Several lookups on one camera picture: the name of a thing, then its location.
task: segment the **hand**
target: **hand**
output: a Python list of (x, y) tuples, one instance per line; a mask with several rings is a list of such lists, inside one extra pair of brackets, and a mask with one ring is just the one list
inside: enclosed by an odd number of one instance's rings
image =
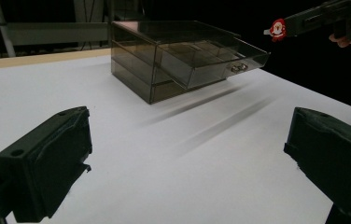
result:
[(345, 48), (351, 45), (351, 40), (348, 40), (345, 36), (340, 38), (335, 38), (335, 35), (332, 34), (330, 35), (330, 41), (337, 43), (340, 48)]

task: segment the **white tabletop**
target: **white tabletop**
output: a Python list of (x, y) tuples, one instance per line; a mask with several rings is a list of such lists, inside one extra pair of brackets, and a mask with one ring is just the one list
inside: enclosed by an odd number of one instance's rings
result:
[(109, 55), (20, 65), (0, 68), (0, 151), (81, 105), (92, 170), (41, 223), (325, 223), (331, 200), (283, 148), (295, 106), (350, 125), (351, 106), (261, 69), (148, 105)]

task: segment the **dark wall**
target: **dark wall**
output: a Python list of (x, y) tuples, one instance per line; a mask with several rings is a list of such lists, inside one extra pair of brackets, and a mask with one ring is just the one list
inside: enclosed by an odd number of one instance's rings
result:
[[(74, 22), (75, 9), (73, 0), (0, 0), (7, 22)], [(45, 46), (17, 46), (15, 51), (39, 49), (69, 48), (74, 43), (50, 44)], [(0, 53), (6, 48), (0, 32)]]
[(263, 70), (351, 105), (351, 47), (340, 49), (329, 41), (331, 26), (276, 43), (263, 34), (274, 20), (323, 2), (157, 0), (151, 18), (203, 21), (235, 32), (247, 43), (271, 52)]

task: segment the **red and white sticker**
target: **red and white sticker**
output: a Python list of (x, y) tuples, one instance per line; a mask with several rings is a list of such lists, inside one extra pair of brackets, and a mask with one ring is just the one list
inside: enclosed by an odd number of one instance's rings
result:
[(263, 33), (270, 35), (273, 42), (280, 41), (286, 37), (286, 23), (283, 19), (275, 20), (271, 29), (265, 30)]

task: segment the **transparent drawer box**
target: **transparent drawer box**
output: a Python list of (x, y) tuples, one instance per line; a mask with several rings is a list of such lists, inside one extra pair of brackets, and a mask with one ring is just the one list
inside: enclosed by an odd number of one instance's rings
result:
[(113, 21), (111, 31), (112, 74), (149, 104), (262, 67), (270, 55), (199, 21)]

